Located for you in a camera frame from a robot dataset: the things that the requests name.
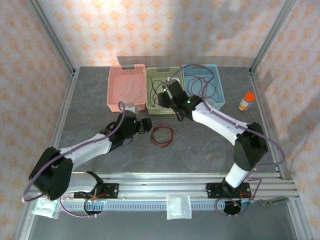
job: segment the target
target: enclosure wall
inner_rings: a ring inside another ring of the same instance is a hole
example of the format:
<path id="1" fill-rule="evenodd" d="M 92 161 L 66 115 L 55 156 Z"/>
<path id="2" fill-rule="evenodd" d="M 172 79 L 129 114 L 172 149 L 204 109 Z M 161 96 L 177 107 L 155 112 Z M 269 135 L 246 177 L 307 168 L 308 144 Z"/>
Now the enclosure wall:
<path id="1" fill-rule="evenodd" d="M 319 70 L 320 2 L 298 0 L 254 77 L 314 239 L 320 239 Z"/>
<path id="2" fill-rule="evenodd" d="M 250 67 L 285 0 L 38 0 L 72 65 Z"/>
<path id="3" fill-rule="evenodd" d="M 0 16 L 0 239 L 9 240 L 70 75 L 27 1 L 2 0 Z"/>

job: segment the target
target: green basket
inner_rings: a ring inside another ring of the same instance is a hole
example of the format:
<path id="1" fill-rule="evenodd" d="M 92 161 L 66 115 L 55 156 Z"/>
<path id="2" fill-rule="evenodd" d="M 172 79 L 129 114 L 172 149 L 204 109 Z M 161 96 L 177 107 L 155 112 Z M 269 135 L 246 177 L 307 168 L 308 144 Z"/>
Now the green basket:
<path id="1" fill-rule="evenodd" d="M 161 107 L 157 103 L 157 95 L 156 93 L 163 93 L 163 89 L 161 87 L 162 83 L 165 83 L 168 77 L 171 77 L 177 70 L 179 70 L 179 66 L 172 67 L 147 67 L 146 72 L 146 108 L 148 110 L 149 115 L 160 115 L 160 114 L 174 114 L 175 112 L 170 108 Z M 184 80 L 182 71 L 177 73 L 174 77 L 179 78 L 180 85 L 184 90 Z"/>

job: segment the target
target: plastic basket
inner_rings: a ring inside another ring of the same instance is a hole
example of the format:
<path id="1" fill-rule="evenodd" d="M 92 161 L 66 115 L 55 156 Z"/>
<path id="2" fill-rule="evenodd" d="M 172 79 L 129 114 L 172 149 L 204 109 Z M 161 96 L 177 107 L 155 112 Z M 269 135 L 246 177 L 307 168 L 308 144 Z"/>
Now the plastic basket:
<path id="1" fill-rule="evenodd" d="M 111 66 L 106 104 L 112 112 L 120 112 L 119 102 L 134 104 L 146 110 L 146 66 L 144 64 Z"/>
<path id="2" fill-rule="evenodd" d="M 209 68 L 214 73 L 214 79 L 211 81 L 211 83 L 215 86 L 215 88 L 209 84 L 206 90 L 206 96 L 211 96 L 213 93 L 214 95 L 212 98 L 207 98 L 206 101 L 213 106 L 215 109 L 220 110 L 221 107 L 225 104 L 225 96 L 221 85 L 221 80 L 218 72 L 218 67 L 215 64 L 203 64 L 203 66 Z M 183 81 L 184 81 L 184 89 L 186 91 L 186 94 L 190 97 L 191 96 L 191 87 L 192 92 L 201 97 L 202 94 L 202 87 L 204 87 L 205 82 L 201 84 L 200 81 L 196 81 L 193 84 L 193 80 L 196 77 L 202 77 L 206 78 L 206 80 L 210 80 L 212 77 L 211 73 L 208 72 L 208 70 L 203 69 L 199 66 L 188 66 L 182 70 L 183 72 Z"/>
<path id="3" fill-rule="evenodd" d="M 163 89 L 161 87 L 162 83 L 165 83 L 168 77 L 171 77 L 180 67 L 172 66 L 172 67 L 147 67 L 146 68 L 146 108 L 150 115 L 159 115 L 159 114 L 174 114 L 175 112 L 170 108 L 161 107 L 157 102 L 157 95 L 154 95 L 155 90 L 156 93 L 162 93 Z M 179 78 L 180 84 L 184 89 L 184 80 L 182 77 L 182 71 L 175 75 L 176 78 Z"/>

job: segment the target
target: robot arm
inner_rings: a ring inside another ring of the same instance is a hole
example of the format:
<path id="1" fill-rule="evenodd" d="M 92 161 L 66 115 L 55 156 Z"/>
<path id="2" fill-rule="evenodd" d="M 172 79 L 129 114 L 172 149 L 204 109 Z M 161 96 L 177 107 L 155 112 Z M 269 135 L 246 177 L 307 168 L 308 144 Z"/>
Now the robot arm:
<path id="1" fill-rule="evenodd" d="M 152 122 L 150 118 L 138 121 L 136 114 L 130 110 L 126 110 L 124 114 L 121 124 L 122 115 L 120 114 L 116 122 L 110 123 L 105 129 L 84 142 L 61 149 L 48 147 L 32 170 L 29 180 L 50 160 L 63 155 L 47 167 L 35 180 L 33 185 L 42 194 L 46 195 L 50 200 L 56 200 L 64 193 L 85 192 L 93 193 L 96 196 L 105 191 L 106 185 L 103 180 L 93 172 L 72 174 L 72 171 L 96 156 L 106 154 L 122 146 L 126 139 L 151 130 Z M 117 131 L 107 137 L 118 125 Z"/>
<path id="2" fill-rule="evenodd" d="M 210 109 L 207 109 L 200 97 L 196 95 L 188 97 L 176 80 L 167 81 L 162 87 L 163 92 L 158 95 L 160 106 L 173 109 L 182 120 L 186 117 L 211 128 L 234 146 L 234 164 L 222 181 L 223 192 L 227 195 L 234 193 L 268 151 L 264 138 L 237 126 L 263 134 L 262 127 L 256 122 L 247 124 L 233 119 L 210 105 Z M 212 114 L 212 111 L 234 122 L 235 125 L 226 122 L 216 114 Z"/>

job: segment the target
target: pink basket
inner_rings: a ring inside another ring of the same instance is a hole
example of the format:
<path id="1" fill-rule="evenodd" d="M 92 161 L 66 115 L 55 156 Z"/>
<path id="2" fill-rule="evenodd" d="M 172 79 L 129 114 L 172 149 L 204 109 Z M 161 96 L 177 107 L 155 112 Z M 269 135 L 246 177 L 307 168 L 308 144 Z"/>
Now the pink basket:
<path id="1" fill-rule="evenodd" d="M 120 112 L 119 102 L 134 104 L 146 110 L 146 66 L 144 64 L 111 66 L 106 104 L 112 112 Z"/>

